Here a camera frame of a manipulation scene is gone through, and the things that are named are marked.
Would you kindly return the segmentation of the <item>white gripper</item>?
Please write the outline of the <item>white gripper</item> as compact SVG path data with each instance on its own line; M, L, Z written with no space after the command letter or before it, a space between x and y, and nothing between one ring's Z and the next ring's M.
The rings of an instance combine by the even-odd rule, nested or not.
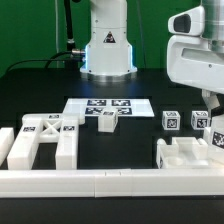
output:
M220 115L224 94L224 5L199 5L169 18L167 74L202 90L210 117Z

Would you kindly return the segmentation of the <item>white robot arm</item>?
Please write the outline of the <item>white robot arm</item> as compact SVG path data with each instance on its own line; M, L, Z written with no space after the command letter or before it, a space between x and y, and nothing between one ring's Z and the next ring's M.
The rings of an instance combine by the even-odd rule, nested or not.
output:
M82 73L101 80L135 73L132 45L127 41L127 1L90 0L91 39L84 50ZM168 20L167 45L171 81L202 90L209 110L224 95L224 0L200 5Z

